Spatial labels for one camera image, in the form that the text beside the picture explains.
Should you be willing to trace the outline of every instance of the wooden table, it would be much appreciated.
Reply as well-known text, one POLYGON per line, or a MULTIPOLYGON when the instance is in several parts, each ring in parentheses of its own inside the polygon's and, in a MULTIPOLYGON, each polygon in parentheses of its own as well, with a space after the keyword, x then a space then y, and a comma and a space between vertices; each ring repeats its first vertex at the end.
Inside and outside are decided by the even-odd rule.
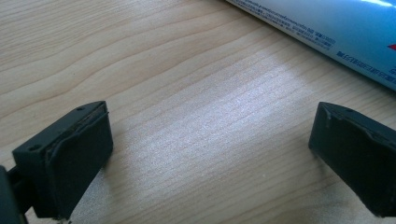
MULTIPOLYGON (((0 163, 106 100, 114 153, 73 223, 394 223, 307 147, 318 102, 396 97, 225 1, 2 1, 0 163)), ((30 223, 55 223, 27 213, 30 223)))

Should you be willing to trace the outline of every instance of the cylindrical container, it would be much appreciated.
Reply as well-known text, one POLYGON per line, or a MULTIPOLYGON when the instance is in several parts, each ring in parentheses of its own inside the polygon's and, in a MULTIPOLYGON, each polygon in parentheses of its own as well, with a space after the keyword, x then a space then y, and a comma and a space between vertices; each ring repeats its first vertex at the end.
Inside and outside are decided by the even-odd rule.
POLYGON ((227 0, 396 91, 396 0, 227 0))

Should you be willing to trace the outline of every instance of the clamp jaw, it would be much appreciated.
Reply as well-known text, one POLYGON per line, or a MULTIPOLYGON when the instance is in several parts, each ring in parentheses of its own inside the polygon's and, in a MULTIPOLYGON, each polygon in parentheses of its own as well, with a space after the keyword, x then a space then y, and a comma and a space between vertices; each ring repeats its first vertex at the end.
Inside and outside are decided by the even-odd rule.
POLYGON ((12 151, 16 166, 0 166, 0 223, 38 217, 69 219, 111 155, 106 102, 82 105, 12 151))

